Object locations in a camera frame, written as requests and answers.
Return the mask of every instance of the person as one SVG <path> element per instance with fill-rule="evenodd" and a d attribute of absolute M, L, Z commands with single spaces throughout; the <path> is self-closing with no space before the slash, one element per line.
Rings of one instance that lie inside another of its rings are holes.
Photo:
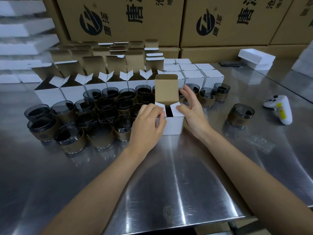
<path fill-rule="evenodd" d="M 312 211 L 285 186 L 237 150 L 206 121 L 201 104 L 186 85 L 181 93 L 192 134 L 213 154 L 246 204 L 272 234 L 313 234 Z M 160 117 L 156 127 L 155 121 Z M 119 157 L 67 204 L 42 235 L 100 235 L 129 178 L 157 144 L 166 125 L 163 108 L 143 105 L 133 123 L 128 146 Z"/>

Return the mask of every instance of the stainless steel table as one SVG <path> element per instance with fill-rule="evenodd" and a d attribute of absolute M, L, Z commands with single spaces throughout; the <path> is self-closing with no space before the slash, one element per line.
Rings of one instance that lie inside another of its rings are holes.
<path fill-rule="evenodd" d="M 216 66 L 231 86 L 206 110 L 212 127 L 308 206 L 313 206 L 313 104 L 251 69 Z M 37 234 L 127 146 L 86 148 L 68 158 L 28 131 L 23 112 L 39 103 L 36 84 L 0 85 L 0 233 Z M 294 122 L 284 126 L 262 103 L 288 96 Z M 240 130 L 225 121 L 235 103 L 256 110 Z M 104 234 L 129 234 L 251 216 L 209 151 L 190 133 L 163 136 L 131 177 Z"/>
<path fill-rule="evenodd" d="M 313 78 L 291 70 L 296 59 L 276 59 L 269 71 L 261 74 L 313 103 Z"/>

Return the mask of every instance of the round black logo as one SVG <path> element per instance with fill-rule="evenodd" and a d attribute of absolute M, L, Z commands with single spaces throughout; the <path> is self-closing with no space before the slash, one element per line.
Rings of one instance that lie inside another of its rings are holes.
<path fill-rule="evenodd" d="M 209 13 L 208 9 L 207 13 L 203 15 L 203 21 L 202 17 L 198 19 L 197 32 L 199 35 L 205 36 L 208 35 L 213 30 L 215 25 L 215 18 L 212 14 Z"/>
<path fill-rule="evenodd" d="M 83 30 L 90 35 L 99 35 L 103 25 L 100 17 L 84 5 L 85 11 L 80 14 L 79 22 Z"/>

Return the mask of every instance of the white game controller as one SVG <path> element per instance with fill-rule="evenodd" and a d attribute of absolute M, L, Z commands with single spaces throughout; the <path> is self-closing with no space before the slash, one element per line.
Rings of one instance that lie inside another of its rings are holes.
<path fill-rule="evenodd" d="M 292 123 L 292 113 L 287 96 L 275 95 L 263 104 L 264 107 L 273 108 L 280 121 L 289 125 Z"/>

